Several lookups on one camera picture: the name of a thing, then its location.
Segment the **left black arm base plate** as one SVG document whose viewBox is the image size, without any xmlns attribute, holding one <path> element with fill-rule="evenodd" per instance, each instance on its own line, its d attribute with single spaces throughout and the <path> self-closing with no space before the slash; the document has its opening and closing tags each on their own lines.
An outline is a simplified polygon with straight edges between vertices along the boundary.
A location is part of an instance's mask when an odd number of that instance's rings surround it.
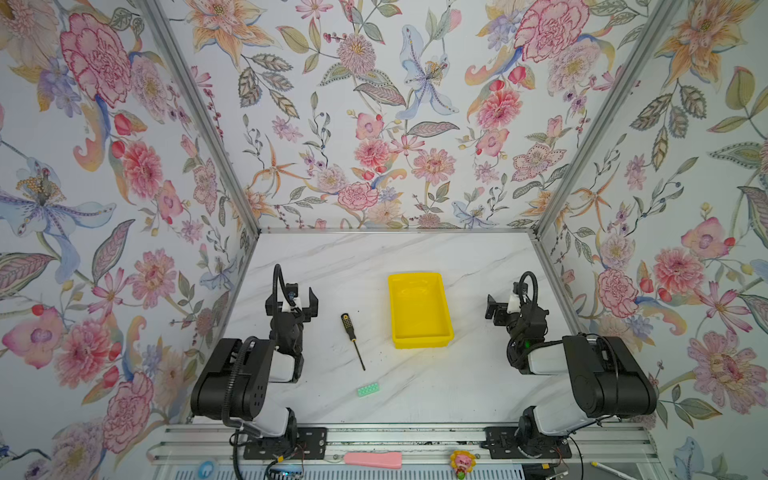
<svg viewBox="0 0 768 480">
<path fill-rule="evenodd" d="M 281 437 L 247 440 L 242 458 L 264 461 L 280 457 L 284 460 L 323 460 L 328 444 L 327 436 L 328 429 L 325 427 L 289 427 Z"/>
</svg>

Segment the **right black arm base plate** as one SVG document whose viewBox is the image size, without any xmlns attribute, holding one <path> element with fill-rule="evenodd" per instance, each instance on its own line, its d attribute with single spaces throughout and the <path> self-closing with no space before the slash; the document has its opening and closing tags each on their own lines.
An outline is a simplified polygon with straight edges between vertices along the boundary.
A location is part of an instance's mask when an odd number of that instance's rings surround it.
<svg viewBox="0 0 768 480">
<path fill-rule="evenodd" d="M 494 460 L 553 460 L 557 463 L 572 457 L 565 437 L 546 436 L 537 430 L 530 434 L 520 433 L 513 425 L 486 427 L 484 434 L 480 447 L 488 450 Z"/>
</svg>

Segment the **black yellow handled screwdriver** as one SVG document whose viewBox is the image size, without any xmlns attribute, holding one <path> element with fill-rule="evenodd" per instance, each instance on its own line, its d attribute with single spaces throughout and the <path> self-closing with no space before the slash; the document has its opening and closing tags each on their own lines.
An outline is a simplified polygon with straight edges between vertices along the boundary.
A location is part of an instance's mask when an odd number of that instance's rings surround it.
<svg viewBox="0 0 768 480">
<path fill-rule="evenodd" d="M 354 326 L 352 324 L 352 320 L 351 320 L 350 315 L 348 313 L 343 313 L 341 315 L 341 321 L 342 321 L 345 333 L 347 334 L 349 340 L 354 345 L 354 349 L 355 349 L 355 352 L 357 354 L 357 357 L 358 357 L 358 360 L 360 362 L 360 365 L 361 365 L 362 369 L 366 370 L 366 367 L 365 367 L 364 361 L 362 359 L 360 350 L 359 350 L 359 348 L 357 346 L 357 337 L 356 337 L 356 333 L 355 333 Z"/>
</svg>

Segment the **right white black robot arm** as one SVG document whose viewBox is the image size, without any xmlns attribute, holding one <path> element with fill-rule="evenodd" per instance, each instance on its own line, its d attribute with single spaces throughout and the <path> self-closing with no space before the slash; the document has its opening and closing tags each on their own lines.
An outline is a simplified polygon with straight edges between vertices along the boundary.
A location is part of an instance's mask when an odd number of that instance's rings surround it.
<svg viewBox="0 0 768 480">
<path fill-rule="evenodd" d="M 548 310 L 538 303 L 538 279 L 524 272 L 505 302 L 489 296 L 486 319 L 506 329 L 509 365 L 528 376 L 551 377 L 556 392 L 525 408 L 513 426 L 485 428 L 492 458 L 568 458 L 570 437 L 610 419 L 650 415 L 658 394 L 617 336 L 578 333 L 549 340 Z"/>
</svg>

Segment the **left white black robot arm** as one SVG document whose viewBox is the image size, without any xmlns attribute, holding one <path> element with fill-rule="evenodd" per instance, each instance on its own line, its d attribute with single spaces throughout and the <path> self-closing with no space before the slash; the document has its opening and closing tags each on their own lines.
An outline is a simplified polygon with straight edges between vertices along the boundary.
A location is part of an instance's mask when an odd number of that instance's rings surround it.
<svg viewBox="0 0 768 480">
<path fill-rule="evenodd" d="M 308 299 L 309 305 L 303 306 L 299 286 L 287 283 L 282 267 L 275 265 L 265 301 L 269 335 L 219 340 L 193 387 L 192 415 L 232 429 L 233 448 L 245 459 L 285 460 L 299 448 L 295 413 L 270 404 L 267 391 L 271 384 L 300 379 L 304 325 L 318 316 L 319 307 L 313 291 Z"/>
</svg>

